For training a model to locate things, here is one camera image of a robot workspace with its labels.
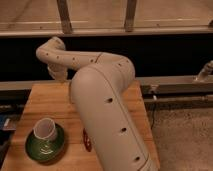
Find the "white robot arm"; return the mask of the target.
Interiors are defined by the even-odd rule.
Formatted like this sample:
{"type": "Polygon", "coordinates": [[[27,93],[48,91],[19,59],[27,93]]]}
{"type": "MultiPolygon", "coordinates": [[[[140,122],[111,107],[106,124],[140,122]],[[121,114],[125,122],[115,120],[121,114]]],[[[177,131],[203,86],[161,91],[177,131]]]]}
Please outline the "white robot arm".
{"type": "Polygon", "coordinates": [[[104,171],[158,171],[122,93],[135,79],[135,68],[123,55],[68,51],[53,37],[36,49],[52,78],[63,82],[70,69],[70,100],[75,104],[104,171]]]}

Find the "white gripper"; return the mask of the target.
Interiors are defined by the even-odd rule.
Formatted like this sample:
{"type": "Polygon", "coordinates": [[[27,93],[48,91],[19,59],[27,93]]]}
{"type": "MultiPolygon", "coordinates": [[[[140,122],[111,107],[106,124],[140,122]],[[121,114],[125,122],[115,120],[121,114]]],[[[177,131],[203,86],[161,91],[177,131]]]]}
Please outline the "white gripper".
{"type": "Polygon", "coordinates": [[[48,72],[53,79],[59,80],[60,83],[66,82],[66,79],[68,76],[68,72],[66,68],[56,69],[56,68],[51,68],[50,66],[48,66],[48,72]]]}

